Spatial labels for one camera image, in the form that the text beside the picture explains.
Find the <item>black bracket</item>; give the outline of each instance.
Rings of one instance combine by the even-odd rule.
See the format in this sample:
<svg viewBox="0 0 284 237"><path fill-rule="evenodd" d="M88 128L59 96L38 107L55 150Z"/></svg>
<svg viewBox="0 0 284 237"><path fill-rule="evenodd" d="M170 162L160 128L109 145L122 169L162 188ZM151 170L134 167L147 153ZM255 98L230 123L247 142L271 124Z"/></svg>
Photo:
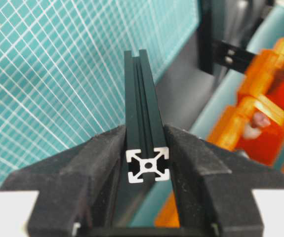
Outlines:
<svg viewBox="0 0 284 237"><path fill-rule="evenodd" d="M256 54L222 41L215 41L214 61L229 69L244 73Z"/></svg>

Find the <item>green cutting mat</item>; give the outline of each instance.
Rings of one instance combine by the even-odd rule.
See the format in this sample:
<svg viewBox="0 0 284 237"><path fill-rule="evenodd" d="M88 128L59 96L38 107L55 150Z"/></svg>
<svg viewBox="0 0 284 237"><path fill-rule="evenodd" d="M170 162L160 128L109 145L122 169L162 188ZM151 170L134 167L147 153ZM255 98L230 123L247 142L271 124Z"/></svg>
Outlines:
<svg viewBox="0 0 284 237"><path fill-rule="evenodd" d="M194 0L0 0L0 183L124 123L123 51L157 80L198 21Z"/></svg>

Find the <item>orange 3d printed part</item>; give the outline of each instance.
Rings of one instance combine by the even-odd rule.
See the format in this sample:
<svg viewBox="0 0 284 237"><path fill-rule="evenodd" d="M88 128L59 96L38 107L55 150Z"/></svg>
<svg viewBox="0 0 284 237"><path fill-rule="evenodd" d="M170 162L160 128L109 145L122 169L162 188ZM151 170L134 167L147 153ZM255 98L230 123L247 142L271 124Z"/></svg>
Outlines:
<svg viewBox="0 0 284 237"><path fill-rule="evenodd" d="M258 137L244 139L245 126L261 112L270 120ZM284 143L284 39L256 56L237 91L237 104L228 106L210 133L209 142L224 149L244 150L251 159L272 165ZM178 227L173 194L157 216L158 227Z"/></svg>

